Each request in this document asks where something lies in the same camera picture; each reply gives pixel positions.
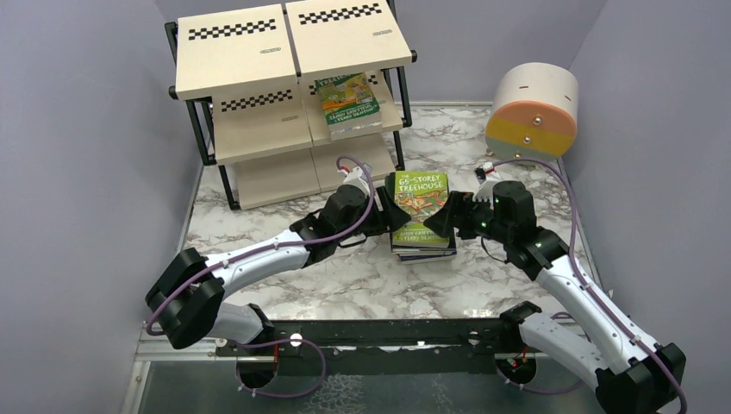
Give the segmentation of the green 65-storey treehouse book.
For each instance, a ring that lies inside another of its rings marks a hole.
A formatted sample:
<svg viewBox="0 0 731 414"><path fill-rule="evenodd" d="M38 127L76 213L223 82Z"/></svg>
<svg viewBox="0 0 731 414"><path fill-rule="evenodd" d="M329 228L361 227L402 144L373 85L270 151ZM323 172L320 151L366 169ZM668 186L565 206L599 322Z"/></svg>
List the green 65-storey treehouse book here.
<svg viewBox="0 0 731 414"><path fill-rule="evenodd" d="M440 237L424 222L440 210L448 197L445 172L396 171L393 200L409 214L410 220L392 234L396 246L405 248L446 248L448 237Z"/></svg>

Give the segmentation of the green 104-storey treehouse book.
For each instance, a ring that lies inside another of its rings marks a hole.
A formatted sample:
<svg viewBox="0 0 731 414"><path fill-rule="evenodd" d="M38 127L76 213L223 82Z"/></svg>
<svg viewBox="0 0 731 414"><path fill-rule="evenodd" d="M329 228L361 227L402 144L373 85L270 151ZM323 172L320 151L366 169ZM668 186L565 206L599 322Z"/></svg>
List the green 104-storey treehouse book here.
<svg viewBox="0 0 731 414"><path fill-rule="evenodd" d="M318 79L315 88L331 129L381 123L380 105L364 72Z"/></svg>

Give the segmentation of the floral cover book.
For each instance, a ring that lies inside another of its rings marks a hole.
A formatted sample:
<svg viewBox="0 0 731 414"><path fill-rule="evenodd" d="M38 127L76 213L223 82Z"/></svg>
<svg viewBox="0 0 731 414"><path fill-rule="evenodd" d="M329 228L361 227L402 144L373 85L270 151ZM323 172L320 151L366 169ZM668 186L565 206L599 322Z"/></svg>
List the floral cover book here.
<svg viewBox="0 0 731 414"><path fill-rule="evenodd" d="M350 120L328 125L329 138L333 141L354 138L380 132L381 121Z"/></svg>

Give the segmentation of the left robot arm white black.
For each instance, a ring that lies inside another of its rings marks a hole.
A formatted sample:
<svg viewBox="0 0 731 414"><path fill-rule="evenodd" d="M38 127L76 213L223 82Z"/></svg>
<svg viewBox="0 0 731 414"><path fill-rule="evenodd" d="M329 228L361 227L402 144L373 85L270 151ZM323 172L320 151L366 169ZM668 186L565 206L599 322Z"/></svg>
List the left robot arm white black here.
<svg viewBox="0 0 731 414"><path fill-rule="evenodd" d="M145 296L152 312L147 332L166 336L175 349L211 336L250 343L264 331L264 315L251 305L224 306L225 298L264 278L326 260L351 236L392 233L409 220L383 186L368 191L341 185L322 208L267 241L210 256L181 250Z"/></svg>

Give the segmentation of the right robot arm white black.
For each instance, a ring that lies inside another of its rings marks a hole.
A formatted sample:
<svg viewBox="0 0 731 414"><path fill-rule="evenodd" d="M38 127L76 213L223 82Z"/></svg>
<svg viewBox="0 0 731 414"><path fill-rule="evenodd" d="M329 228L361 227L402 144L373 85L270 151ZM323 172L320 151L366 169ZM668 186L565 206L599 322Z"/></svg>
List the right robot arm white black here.
<svg viewBox="0 0 731 414"><path fill-rule="evenodd" d="M500 243L508 263L559 300L584 336L530 304L500 317L512 331L511 341L540 350L575 374L605 412L654 413L676 399L686 412L682 350L657 342L588 278L566 243L538 225L533 196L524 184L501 181L490 199L453 191L424 224L441 237L455 231L462 239Z"/></svg>

